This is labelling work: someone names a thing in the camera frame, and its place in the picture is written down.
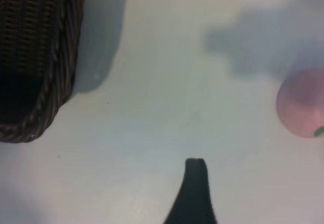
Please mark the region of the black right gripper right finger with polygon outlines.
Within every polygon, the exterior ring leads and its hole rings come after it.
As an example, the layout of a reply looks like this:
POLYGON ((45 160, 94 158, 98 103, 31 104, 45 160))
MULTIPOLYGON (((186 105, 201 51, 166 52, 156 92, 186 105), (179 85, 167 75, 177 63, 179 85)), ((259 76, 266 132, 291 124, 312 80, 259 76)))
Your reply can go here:
POLYGON ((213 223, 217 224, 217 219, 214 213, 210 188, 208 169, 205 161, 202 158, 196 158, 196 171, 198 174, 198 190, 196 193, 196 211, 194 214, 194 223, 213 223))

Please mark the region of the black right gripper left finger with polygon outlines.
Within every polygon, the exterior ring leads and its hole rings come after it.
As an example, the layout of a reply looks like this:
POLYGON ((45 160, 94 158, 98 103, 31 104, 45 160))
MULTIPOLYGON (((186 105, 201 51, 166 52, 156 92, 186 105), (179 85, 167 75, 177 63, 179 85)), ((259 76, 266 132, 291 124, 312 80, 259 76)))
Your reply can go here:
POLYGON ((193 223, 195 167, 195 158, 186 159, 181 187, 164 223, 193 223))

